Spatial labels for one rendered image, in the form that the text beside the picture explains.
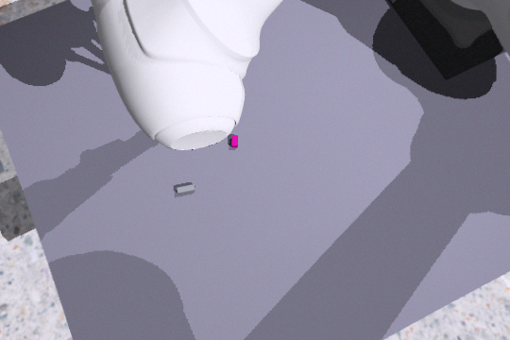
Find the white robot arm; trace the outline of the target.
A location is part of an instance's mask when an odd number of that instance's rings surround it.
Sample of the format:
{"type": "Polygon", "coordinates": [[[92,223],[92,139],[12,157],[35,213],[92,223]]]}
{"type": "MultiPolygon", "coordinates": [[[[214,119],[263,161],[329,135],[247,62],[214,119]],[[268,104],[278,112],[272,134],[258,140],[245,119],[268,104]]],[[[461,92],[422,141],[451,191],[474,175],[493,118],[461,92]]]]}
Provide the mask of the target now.
{"type": "MultiPolygon", "coordinates": [[[[139,128],[175,150],[229,136],[262,26],[282,1],[91,0],[111,77],[139,128]]],[[[510,57],[510,0],[419,1],[456,46],[493,28],[510,57]]]]}

